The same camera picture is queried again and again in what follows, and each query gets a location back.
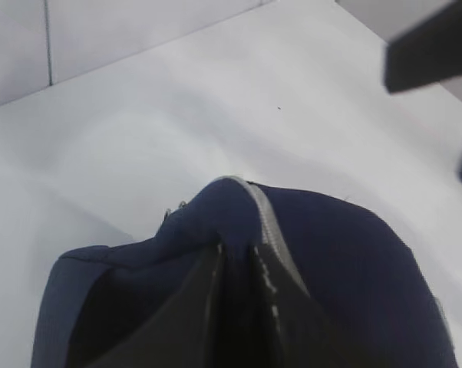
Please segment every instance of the bag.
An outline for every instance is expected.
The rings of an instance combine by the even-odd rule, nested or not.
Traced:
[[[457,367],[414,257],[366,209],[228,177],[154,238],[54,265],[33,368]]]

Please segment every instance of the navy blue bag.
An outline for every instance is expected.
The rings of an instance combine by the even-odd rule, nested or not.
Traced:
[[[62,255],[32,368],[457,367],[411,250],[372,212],[229,177],[154,238]]]

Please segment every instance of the grout line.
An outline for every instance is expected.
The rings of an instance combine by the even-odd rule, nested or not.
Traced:
[[[240,15],[244,15],[245,13],[247,12],[251,12],[251,11],[255,11],[256,9],[259,9],[261,8],[262,6],[266,6],[266,5],[269,5],[269,4],[272,4],[273,2],[279,2],[280,0],[266,0],[265,4],[264,5],[261,5],[260,3],[256,3],[255,5],[253,5],[252,7],[250,8],[245,8],[243,10],[240,10],[238,11],[237,13],[233,13],[231,15],[227,15],[225,18],[219,18],[215,21],[212,21],[210,22],[209,24],[206,24],[206,25],[203,25],[201,27],[198,27],[198,28],[195,28],[195,29],[192,29],[190,31],[187,31],[187,32],[184,32],[183,34],[180,34],[180,35],[177,35],[175,37],[172,37],[172,38],[169,38],[167,40],[162,40],[161,42],[157,42],[156,44],[152,44],[151,46],[146,46],[144,48],[141,48],[140,50],[138,51],[134,51],[134,52],[131,52],[129,54],[126,54],[125,56],[121,56],[121,57],[118,57],[118,58],[115,58],[113,60],[109,60],[109,61],[105,61],[103,64],[99,64],[98,66],[96,67],[91,67],[91,68],[88,68],[86,71],[82,71],[81,73],[79,74],[75,74],[75,75],[71,75],[69,77],[66,77],[66,78],[62,78],[60,80],[57,80],[55,81],[56,84],[58,83],[63,83],[65,81],[69,81],[71,79],[74,79],[74,78],[77,78],[77,77],[80,77],[81,75],[84,75],[84,74],[87,74],[87,73],[91,73],[91,72],[94,72],[94,71],[98,71],[102,68],[105,68],[105,67],[108,67],[109,65],[112,65],[112,64],[115,64],[115,63],[118,63],[122,60],[126,60],[126,59],[129,59],[129,58],[135,58],[137,55],[139,54],[142,54],[144,52],[148,52],[154,48],[158,48],[158,47],[161,47],[165,44],[169,44],[170,42],[175,42],[181,38],[184,38],[184,37],[187,37],[187,36],[190,36],[194,33],[197,33],[199,31],[202,31],[204,29],[207,29],[207,28],[211,28],[215,25],[218,25],[219,23],[222,23],[222,22],[225,22],[225,21],[228,21],[230,19],[233,19],[233,18],[236,18]]]
[[[50,40],[50,12],[48,10],[48,0],[44,0],[44,14],[45,14],[45,36],[47,38],[47,66],[48,66],[48,85],[53,86],[52,80],[52,53],[51,53],[51,40]]]

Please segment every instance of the fabric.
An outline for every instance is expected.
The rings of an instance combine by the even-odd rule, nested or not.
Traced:
[[[389,360],[377,359],[357,341],[348,339],[326,316],[318,301],[304,293],[271,247],[254,247],[252,258],[256,272],[252,280],[262,300],[257,318],[264,321],[269,347],[271,364],[267,367],[392,366]]]
[[[142,321],[134,333],[113,349],[100,352],[100,358],[94,363],[86,360],[89,368],[209,366],[213,357],[223,260],[222,246],[204,248],[182,287],[155,316]],[[84,325],[92,323],[86,320]],[[88,351],[84,343],[80,348],[79,351]],[[71,361],[68,366],[77,368],[85,366],[85,362]]]
[[[212,182],[148,241],[61,256],[42,301],[32,366],[83,366],[116,348],[181,290],[198,254],[219,243],[226,251],[219,328],[227,340],[216,349],[229,357],[229,366],[255,360],[261,366],[256,355],[260,336],[253,335],[261,301],[251,247],[262,244],[263,218],[249,185],[226,178]],[[335,330],[356,341],[372,359],[400,368],[457,366],[434,297],[410,249],[380,218],[314,192],[257,188],[273,209],[306,287],[297,300],[310,297]],[[75,273],[75,279],[59,278],[59,269],[65,275]],[[56,302],[58,297],[69,301],[69,310]],[[230,341],[231,350],[225,347]],[[87,356],[82,353],[86,346]],[[52,351],[57,359],[50,358]]]

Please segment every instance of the gray zipper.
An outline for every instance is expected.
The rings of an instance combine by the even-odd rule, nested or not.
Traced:
[[[274,213],[272,204],[267,198],[266,194],[258,187],[253,184],[249,184],[245,180],[236,176],[224,176],[219,179],[232,179],[238,182],[253,198],[256,207],[259,210],[260,222],[262,223],[262,242],[272,248],[274,254],[279,259],[279,262],[291,275],[294,282],[299,288],[309,296],[308,289],[305,286],[304,281],[292,260],[289,248],[285,243],[284,237],[277,222],[276,214]]]

